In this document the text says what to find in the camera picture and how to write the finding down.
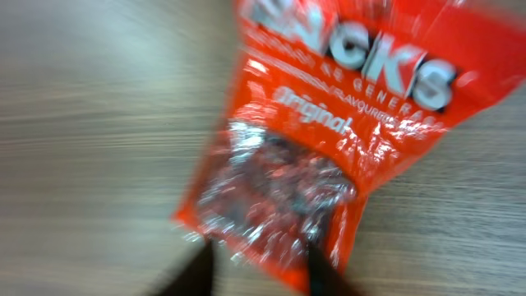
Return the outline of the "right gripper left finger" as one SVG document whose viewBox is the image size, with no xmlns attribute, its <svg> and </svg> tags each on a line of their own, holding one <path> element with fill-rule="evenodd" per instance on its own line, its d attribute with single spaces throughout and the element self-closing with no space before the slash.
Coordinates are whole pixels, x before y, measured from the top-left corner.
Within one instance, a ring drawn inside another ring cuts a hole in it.
<svg viewBox="0 0 526 296">
<path fill-rule="evenodd" d="M 180 271 L 171 271 L 151 296 L 211 296 L 214 277 L 215 247 L 207 241 Z"/>
</svg>

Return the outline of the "red snack bag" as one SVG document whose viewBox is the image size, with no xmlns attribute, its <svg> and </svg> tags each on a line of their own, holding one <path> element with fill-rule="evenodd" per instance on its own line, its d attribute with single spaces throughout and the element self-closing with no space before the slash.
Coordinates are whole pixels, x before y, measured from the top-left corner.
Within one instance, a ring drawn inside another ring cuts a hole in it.
<svg viewBox="0 0 526 296">
<path fill-rule="evenodd" d="M 237 1 L 226 114 L 173 218 L 285 284 L 346 267 L 368 196 L 525 79 L 525 27 L 460 1 Z"/>
</svg>

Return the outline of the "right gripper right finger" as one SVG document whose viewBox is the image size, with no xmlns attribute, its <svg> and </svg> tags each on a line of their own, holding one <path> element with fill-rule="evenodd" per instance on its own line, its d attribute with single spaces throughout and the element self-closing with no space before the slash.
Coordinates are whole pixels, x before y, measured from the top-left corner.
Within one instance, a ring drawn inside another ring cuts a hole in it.
<svg viewBox="0 0 526 296">
<path fill-rule="evenodd" d="M 329 263 L 315 245 L 307 245 L 309 296 L 362 296 L 362 292 Z"/>
</svg>

